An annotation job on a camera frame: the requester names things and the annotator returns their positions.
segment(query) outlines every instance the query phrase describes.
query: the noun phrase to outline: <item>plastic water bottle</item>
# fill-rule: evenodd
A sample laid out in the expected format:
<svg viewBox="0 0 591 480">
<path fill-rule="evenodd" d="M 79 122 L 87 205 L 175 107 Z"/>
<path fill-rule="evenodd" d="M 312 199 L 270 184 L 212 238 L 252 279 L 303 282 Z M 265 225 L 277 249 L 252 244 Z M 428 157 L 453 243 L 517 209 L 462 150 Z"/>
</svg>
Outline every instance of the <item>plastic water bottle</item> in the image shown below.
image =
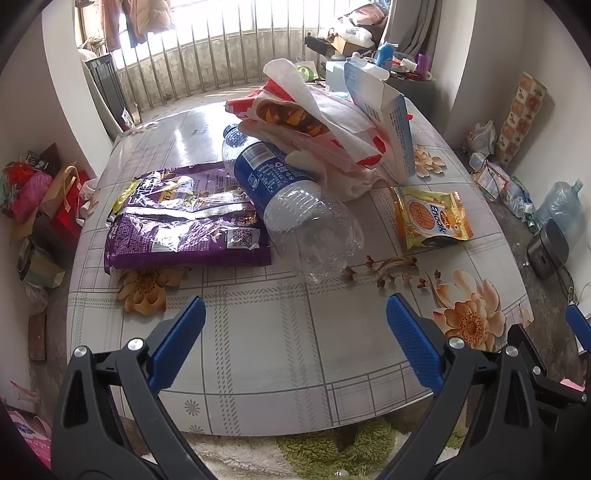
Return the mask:
<svg viewBox="0 0 591 480">
<path fill-rule="evenodd" d="M 538 227 L 542 228 L 548 220 L 554 219 L 569 240 L 569 244 L 573 245 L 573 240 L 577 240 L 580 234 L 576 227 L 582 223 L 579 217 L 581 213 L 579 190 L 582 188 L 583 182 L 580 179 L 577 179 L 572 187 L 565 181 L 557 181 L 546 194 L 540 208 L 535 211 Z"/>
<path fill-rule="evenodd" d="M 363 233 L 347 207 L 305 171 L 289 166 L 275 145 L 229 125 L 222 157 L 263 218 L 279 255 L 306 279 L 319 281 L 339 271 L 363 247 Z"/>
</svg>

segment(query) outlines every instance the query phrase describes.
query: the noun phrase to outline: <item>concrete floor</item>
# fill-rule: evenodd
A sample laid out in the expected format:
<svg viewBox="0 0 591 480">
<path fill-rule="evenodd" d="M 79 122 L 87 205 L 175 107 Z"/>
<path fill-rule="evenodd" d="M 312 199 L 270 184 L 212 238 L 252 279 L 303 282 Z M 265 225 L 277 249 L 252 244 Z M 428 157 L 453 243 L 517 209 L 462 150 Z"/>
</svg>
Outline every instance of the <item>concrete floor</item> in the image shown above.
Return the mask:
<svg viewBox="0 0 591 480">
<path fill-rule="evenodd" d="M 143 121 L 148 122 L 207 103 L 247 95 L 256 87 L 257 85 L 250 84 L 233 89 L 195 94 L 189 98 L 169 102 L 164 106 L 144 112 Z M 531 238 L 531 234 L 527 231 L 525 225 L 513 217 L 504 206 L 492 204 L 491 208 L 509 241 L 530 296 L 535 322 L 528 331 L 547 363 L 549 376 L 557 380 L 566 376 L 580 383 L 582 369 L 576 353 L 574 336 L 564 321 L 566 301 L 560 293 L 556 279 L 552 278 L 542 283 L 535 277 L 525 263 L 525 246 Z M 50 424 L 53 423 L 53 411 L 67 366 L 66 310 L 70 272 L 71 270 L 68 269 L 61 286 L 50 292 L 46 328 L 47 360 L 45 362 L 31 363 L 33 389 L 39 392 L 41 396 L 41 403 L 38 405 L 37 413 Z M 412 406 L 412 408 L 402 409 L 396 415 L 400 415 L 403 419 L 411 417 L 413 421 L 416 421 L 429 402 L 430 400 L 422 401 Z M 135 423 L 132 420 L 124 419 L 124 426 L 134 449 L 138 453 L 147 453 Z"/>
</svg>

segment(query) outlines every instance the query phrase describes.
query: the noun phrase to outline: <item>red bag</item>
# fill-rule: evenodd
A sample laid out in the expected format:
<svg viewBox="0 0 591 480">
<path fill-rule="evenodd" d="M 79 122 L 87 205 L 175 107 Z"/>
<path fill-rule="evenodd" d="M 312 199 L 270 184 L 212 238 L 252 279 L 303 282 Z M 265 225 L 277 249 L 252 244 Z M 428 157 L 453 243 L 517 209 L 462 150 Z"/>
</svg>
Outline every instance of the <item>red bag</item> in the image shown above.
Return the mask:
<svg viewBox="0 0 591 480">
<path fill-rule="evenodd" d="M 63 176 L 64 186 L 62 192 L 64 192 L 64 201 L 51 219 L 50 224 L 60 237 L 75 249 L 82 232 L 82 227 L 76 222 L 76 212 L 80 208 L 78 194 L 84 182 L 90 180 L 90 178 L 84 171 L 78 173 L 74 166 L 70 166 L 66 170 L 70 169 L 74 172 L 74 175 L 70 179 L 69 185 L 65 185 L 65 179 L 68 175 Z"/>
</svg>

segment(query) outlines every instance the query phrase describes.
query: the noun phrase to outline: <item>white box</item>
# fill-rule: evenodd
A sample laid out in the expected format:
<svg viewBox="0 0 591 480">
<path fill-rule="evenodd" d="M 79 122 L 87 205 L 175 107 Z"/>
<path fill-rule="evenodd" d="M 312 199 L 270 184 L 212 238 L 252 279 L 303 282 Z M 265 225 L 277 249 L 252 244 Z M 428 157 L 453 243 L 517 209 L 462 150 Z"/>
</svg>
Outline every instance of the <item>white box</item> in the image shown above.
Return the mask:
<svg viewBox="0 0 591 480">
<path fill-rule="evenodd" d="M 386 156 L 393 159 L 381 166 L 398 183 L 414 174 L 413 139 L 410 134 L 404 95 L 373 73 L 388 73 L 364 60 L 345 63 L 345 85 L 357 105 L 382 136 L 388 139 Z"/>
</svg>

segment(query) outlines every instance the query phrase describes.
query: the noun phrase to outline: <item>curtain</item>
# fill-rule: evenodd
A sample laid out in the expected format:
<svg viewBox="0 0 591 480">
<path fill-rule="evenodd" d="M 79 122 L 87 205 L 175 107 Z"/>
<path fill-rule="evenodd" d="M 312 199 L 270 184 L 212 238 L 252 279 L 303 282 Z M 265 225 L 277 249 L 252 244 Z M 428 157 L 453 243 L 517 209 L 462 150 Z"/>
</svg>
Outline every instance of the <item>curtain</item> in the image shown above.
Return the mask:
<svg viewBox="0 0 591 480">
<path fill-rule="evenodd" d="M 433 58 L 442 0 L 392 0 L 382 42 L 397 43 L 397 51 Z"/>
</svg>

